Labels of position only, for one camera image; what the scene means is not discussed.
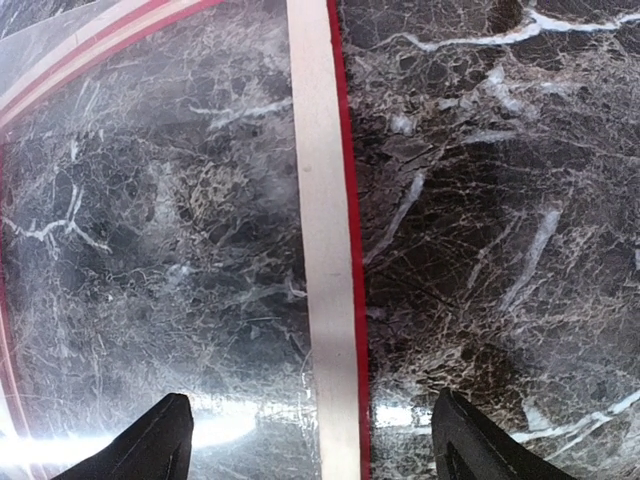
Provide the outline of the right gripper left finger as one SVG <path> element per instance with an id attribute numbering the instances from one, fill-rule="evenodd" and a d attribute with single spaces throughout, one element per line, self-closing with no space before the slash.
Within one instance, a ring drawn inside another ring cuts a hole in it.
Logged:
<path id="1" fill-rule="evenodd" d="M 194 420 L 189 398 L 169 393 L 109 445 L 59 480 L 186 480 Z"/>

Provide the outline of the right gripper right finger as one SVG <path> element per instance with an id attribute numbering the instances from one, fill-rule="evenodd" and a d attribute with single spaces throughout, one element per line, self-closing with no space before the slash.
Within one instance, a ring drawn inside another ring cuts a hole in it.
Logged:
<path id="1" fill-rule="evenodd" d="M 431 425 L 440 479 L 573 479 L 521 446 L 450 388 L 439 393 Z"/>

